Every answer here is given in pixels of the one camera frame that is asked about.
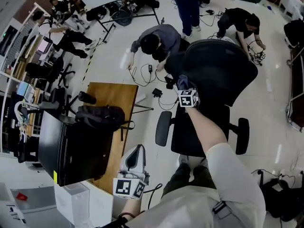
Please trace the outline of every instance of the black office chair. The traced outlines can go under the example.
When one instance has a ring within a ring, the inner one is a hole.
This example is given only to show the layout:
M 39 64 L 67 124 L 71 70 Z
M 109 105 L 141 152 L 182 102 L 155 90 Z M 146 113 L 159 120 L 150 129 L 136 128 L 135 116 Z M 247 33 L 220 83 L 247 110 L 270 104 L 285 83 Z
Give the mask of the black office chair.
M 257 68 L 248 61 L 245 52 L 237 45 L 217 39 L 192 43 L 186 52 L 167 59 L 165 69 L 175 80 L 186 75 L 196 84 L 200 98 L 199 110 L 215 122 L 228 139 L 229 130 L 238 135 L 236 154 L 247 151 L 249 122 L 240 118 L 238 126 L 231 124 L 230 107 L 239 94 L 256 78 Z M 178 105 L 175 118 L 171 112 L 162 112 L 159 118 L 155 142 L 166 146 L 169 128 L 174 124 L 171 150 L 188 156 L 205 157 L 194 126 Z
M 35 63 L 28 63 L 25 71 L 28 76 L 31 78 L 40 78 L 45 79 L 49 83 L 53 83 L 56 79 L 59 78 L 58 87 L 60 87 L 61 81 L 63 81 L 63 85 L 65 88 L 68 88 L 66 82 L 66 76 L 69 74 L 75 74 L 75 71 L 69 71 L 68 69 L 72 66 L 72 64 L 68 64 L 65 69 L 63 69 L 64 61 L 62 57 L 57 58 L 52 67 L 40 66 Z

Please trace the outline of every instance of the tiled floor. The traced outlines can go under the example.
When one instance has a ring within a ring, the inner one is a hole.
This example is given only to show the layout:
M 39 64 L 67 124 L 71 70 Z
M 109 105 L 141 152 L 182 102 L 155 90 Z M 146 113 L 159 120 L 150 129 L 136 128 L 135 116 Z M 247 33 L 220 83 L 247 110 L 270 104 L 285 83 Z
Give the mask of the tiled floor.
M 160 8 L 157 15 L 160 19 L 165 17 L 165 23 L 172 24 L 178 31 L 181 31 L 181 21 L 178 11 L 174 9 L 172 0 L 159 0 Z M 277 7 L 273 6 L 274 13 L 269 11 L 263 4 L 268 4 L 262 0 L 260 4 L 253 4 L 239 0 L 211 0 L 207 9 L 213 9 L 217 14 L 225 11 L 225 8 L 240 7 L 249 12 L 255 13 L 261 21 L 260 36 L 266 44 L 266 58 L 263 66 L 258 66 L 257 78 L 241 93 L 231 108 L 231 122 L 238 123 L 240 117 L 247 118 L 250 124 L 250 140 L 248 151 L 245 155 L 239 156 L 240 160 L 249 168 L 250 171 L 256 169 L 266 169 L 270 172 L 292 174 L 297 177 L 295 187 L 300 185 L 300 170 L 304 170 L 304 133 L 299 133 L 291 128 L 286 122 L 285 107 L 290 94 L 290 69 L 286 65 L 289 59 L 289 49 L 284 41 L 283 26 L 287 20 L 282 17 L 282 13 Z M 201 9 L 201 14 L 205 14 L 205 9 Z M 208 24 L 212 23 L 213 16 L 202 17 Z M 156 25 L 154 17 L 144 17 L 134 19 L 131 25 L 117 28 L 111 32 L 111 37 L 107 44 L 101 45 L 94 53 L 92 62 L 88 67 L 85 62 L 77 57 L 72 59 L 73 70 L 76 75 L 69 82 L 69 91 L 74 96 L 80 90 L 86 90 L 89 82 L 111 82 L 134 84 L 128 70 L 126 61 L 127 52 L 130 50 L 131 43 L 137 39 L 147 28 Z M 217 19 L 212 27 L 203 23 L 200 24 L 202 30 L 195 34 L 195 40 L 204 39 L 217 31 Z M 235 28 L 230 28 L 227 35 L 234 39 Z M 94 24 L 87 33 L 88 37 L 98 39 L 102 35 L 102 28 L 99 24 Z M 140 75 L 140 67 L 146 63 L 153 65 L 155 69 L 157 62 L 148 55 L 144 55 L 141 50 L 135 57 L 135 65 L 138 67 L 135 78 L 137 82 L 143 84 Z M 149 79 L 147 68 L 143 69 L 146 79 Z M 159 74 L 163 79 L 165 72 Z M 146 148 L 147 166 L 146 170 L 150 173 L 150 188 L 154 188 L 158 183 L 164 185 L 175 172 L 178 154 L 171 152 L 171 134 L 168 138 L 166 147 L 155 144 L 155 130 L 160 113 L 163 111 L 158 100 L 153 98 L 152 91 L 158 88 L 163 91 L 161 102 L 164 104 L 173 103 L 176 93 L 166 89 L 164 83 L 155 80 L 147 87 L 139 87 L 139 93 L 146 94 L 146 99 L 142 105 L 154 107 L 154 111 L 134 114 L 132 120 L 136 123 L 136 128 L 129 132 L 126 148 L 131 148 L 136 144 L 143 144 Z M 236 137 L 231 132 L 229 143 L 232 148 L 236 146 Z M 160 201 L 161 190 L 155 192 L 152 199 L 152 206 Z M 142 206 L 147 207 L 148 197 L 143 198 Z M 284 224 L 284 227 L 294 227 L 293 224 Z M 277 219 L 267 218 L 265 227 L 279 227 Z

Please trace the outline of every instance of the chair backrest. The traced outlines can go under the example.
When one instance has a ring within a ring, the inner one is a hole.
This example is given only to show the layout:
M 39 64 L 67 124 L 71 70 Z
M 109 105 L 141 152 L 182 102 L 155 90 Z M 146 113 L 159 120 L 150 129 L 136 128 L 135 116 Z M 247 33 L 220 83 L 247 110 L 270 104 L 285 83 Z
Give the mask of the chair backrest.
M 256 66 L 239 46 L 217 39 L 190 44 L 186 52 L 170 56 L 165 68 L 176 81 L 184 74 L 195 83 L 201 101 L 228 106 L 257 76 Z
M 59 77 L 60 72 L 63 70 L 63 64 L 62 57 L 58 57 L 47 76 L 48 82 L 53 83 Z

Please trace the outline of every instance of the white table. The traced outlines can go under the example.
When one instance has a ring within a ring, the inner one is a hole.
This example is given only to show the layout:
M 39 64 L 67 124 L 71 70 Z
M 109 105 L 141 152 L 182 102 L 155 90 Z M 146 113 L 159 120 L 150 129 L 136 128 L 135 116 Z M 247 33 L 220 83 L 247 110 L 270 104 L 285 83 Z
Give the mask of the white table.
M 281 5 L 285 7 L 284 14 L 287 12 L 291 13 L 292 15 L 297 14 L 297 17 L 299 12 L 304 8 L 304 3 L 301 0 L 280 0 L 279 7 L 281 7 Z

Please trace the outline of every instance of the hand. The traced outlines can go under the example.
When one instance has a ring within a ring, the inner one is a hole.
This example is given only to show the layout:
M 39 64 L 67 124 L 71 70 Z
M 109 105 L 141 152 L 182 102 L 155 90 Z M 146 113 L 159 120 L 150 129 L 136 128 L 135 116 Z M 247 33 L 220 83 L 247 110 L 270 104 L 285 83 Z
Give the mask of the hand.
M 156 66 L 157 72 L 162 71 L 162 70 L 165 68 L 165 64 L 166 64 L 166 61 L 160 62 L 160 63 Z
M 131 70 L 133 66 L 134 66 L 134 58 L 131 57 L 127 67 L 129 70 Z

